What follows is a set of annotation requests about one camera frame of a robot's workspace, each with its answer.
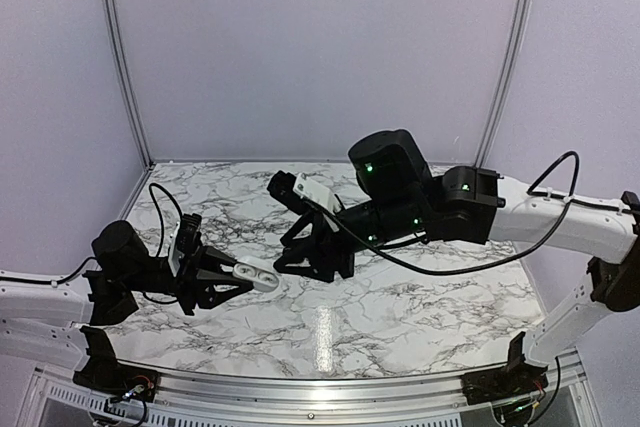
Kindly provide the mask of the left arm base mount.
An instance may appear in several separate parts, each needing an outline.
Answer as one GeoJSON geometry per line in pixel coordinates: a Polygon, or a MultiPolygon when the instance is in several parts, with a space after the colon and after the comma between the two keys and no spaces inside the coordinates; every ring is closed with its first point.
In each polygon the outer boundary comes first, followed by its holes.
{"type": "Polygon", "coordinates": [[[122,396],[135,387],[144,387],[135,398],[151,402],[154,400],[160,374],[156,370],[117,363],[87,364],[75,371],[73,382],[111,396],[122,396]]]}

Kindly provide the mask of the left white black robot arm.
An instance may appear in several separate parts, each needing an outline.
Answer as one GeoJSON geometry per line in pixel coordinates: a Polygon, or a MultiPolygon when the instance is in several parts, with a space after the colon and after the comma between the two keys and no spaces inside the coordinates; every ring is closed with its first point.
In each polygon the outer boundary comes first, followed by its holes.
{"type": "Polygon", "coordinates": [[[67,276],[1,275],[2,355],[66,368],[81,384],[116,392],[135,374],[119,362],[105,330],[138,311],[137,294],[169,296],[192,316],[278,285],[259,260],[204,244],[197,216],[182,218],[165,255],[150,254],[127,221],[105,227],[92,249],[67,276]]]}

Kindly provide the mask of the white earbud charging case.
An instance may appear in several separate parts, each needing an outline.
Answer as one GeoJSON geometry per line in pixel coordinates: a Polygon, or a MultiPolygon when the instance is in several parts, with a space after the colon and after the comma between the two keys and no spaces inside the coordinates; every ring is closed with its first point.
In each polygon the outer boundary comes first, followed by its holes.
{"type": "Polygon", "coordinates": [[[241,257],[234,265],[232,273],[237,279],[251,282],[259,292],[273,292],[280,285],[279,278],[271,264],[256,257],[241,257]]]}

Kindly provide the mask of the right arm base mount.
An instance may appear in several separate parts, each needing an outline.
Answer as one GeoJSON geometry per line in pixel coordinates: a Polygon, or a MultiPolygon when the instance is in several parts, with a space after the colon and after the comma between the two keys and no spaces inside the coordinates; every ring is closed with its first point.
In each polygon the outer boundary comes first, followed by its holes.
{"type": "Polygon", "coordinates": [[[507,373],[502,368],[468,372],[461,376],[462,392],[469,405],[522,396],[546,388],[546,372],[534,369],[507,373]]]}

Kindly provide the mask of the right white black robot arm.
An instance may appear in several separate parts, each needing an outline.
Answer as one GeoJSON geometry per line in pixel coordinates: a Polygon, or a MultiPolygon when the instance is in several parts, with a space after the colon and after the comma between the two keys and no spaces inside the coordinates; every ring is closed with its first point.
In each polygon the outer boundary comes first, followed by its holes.
{"type": "Polygon", "coordinates": [[[506,395],[529,384],[565,348],[601,320],[639,305],[639,200],[579,197],[539,182],[471,166],[433,175],[412,135],[383,130],[348,152],[367,201],[344,207],[338,196],[306,175],[276,173],[270,195],[298,215],[282,237],[276,271],[332,282],[354,273],[367,250],[390,259],[404,244],[431,241],[516,241],[587,254],[587,270],[573,293],[540,324],[518,334],[495,377],[506,395]]]}

